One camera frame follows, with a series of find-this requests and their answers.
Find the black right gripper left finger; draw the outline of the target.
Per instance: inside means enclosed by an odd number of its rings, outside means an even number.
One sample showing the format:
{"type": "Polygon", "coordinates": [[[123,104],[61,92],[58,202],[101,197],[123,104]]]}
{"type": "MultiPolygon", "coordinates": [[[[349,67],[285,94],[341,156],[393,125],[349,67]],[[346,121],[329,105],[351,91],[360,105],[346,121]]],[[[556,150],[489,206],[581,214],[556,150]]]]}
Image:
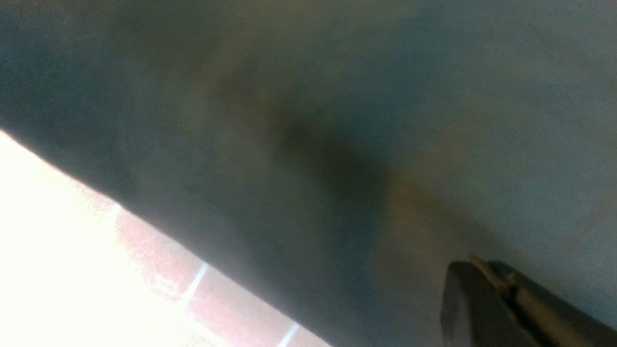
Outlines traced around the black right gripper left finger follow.
{"type": "Polygon", "coordinates": [[[537,347],[485,276],[467,261],[447,267],[440,313],[445,347],[537,347]]]}

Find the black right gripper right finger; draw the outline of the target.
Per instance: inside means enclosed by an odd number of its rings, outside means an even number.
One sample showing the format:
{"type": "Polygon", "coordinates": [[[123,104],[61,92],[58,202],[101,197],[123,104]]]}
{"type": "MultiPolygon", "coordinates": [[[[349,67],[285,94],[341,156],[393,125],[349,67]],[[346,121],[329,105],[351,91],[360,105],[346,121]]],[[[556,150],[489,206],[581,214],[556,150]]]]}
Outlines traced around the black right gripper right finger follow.
{"type": "Polygon", "coordinates": [[[504,272],[478,255],[470,263],[507,306],[516,325],[538,347],[614,347],[616,330],[557,298],[516,271],[504,272]]]}

